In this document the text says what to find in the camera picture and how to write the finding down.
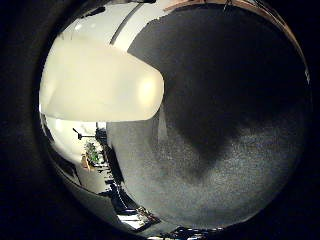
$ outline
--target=gray surface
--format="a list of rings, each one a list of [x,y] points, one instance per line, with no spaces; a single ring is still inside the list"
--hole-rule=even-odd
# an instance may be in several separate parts
[[[150,23],[129,52],[165,80],[160,125],[159,114],[108,124],[130,196],[195,228],[231,225],[265,207],[305,142],[307,82],[289,41],[253,14],[210,8]]]

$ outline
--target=blurry white object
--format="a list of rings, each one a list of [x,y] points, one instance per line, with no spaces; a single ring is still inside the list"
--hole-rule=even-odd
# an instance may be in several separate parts
[[[56,38],[40,86],[40,111],[82,122],[146,120],[164,93],[161,73],[127,52],[75,34]]]

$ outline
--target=white object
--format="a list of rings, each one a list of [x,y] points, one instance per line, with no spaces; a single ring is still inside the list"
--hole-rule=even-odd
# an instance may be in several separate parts
[[[161,73],[127,52],[91,38],[56,38],[40,85],[39,109],[82,122],[150,119],[164,93]]]

